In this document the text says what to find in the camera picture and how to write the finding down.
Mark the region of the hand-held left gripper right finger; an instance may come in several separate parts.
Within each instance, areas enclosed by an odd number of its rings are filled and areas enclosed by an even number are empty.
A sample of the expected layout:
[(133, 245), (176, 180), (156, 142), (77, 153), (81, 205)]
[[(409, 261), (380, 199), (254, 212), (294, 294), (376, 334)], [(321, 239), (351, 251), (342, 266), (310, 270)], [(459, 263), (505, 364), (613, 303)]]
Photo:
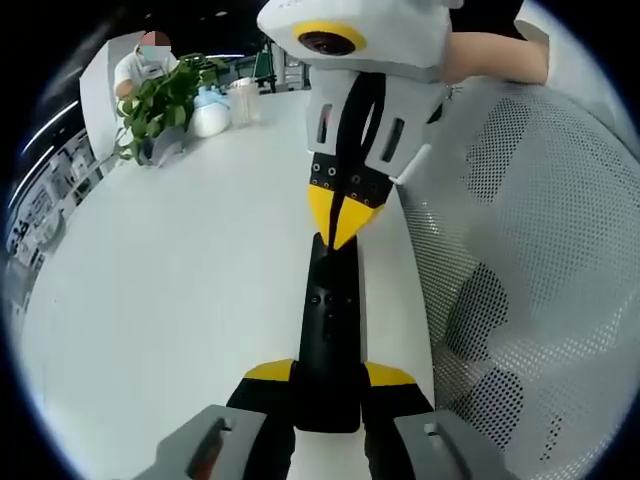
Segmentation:
[(364, 364), (364, 452), (373, 479), (506, 479), (499, 448), (450, 410), (435, 410), (415, 379)]

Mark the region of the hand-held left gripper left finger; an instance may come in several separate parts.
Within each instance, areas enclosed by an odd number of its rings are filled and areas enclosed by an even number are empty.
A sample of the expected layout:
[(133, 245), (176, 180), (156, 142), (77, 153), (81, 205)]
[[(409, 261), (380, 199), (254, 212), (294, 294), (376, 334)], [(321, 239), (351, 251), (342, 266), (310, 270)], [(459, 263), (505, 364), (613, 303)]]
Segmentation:
[(163, 438), (138, 479), (285, 479), (295, 450), (291, 359), (247, 372), (224, 405), (212, 404)]

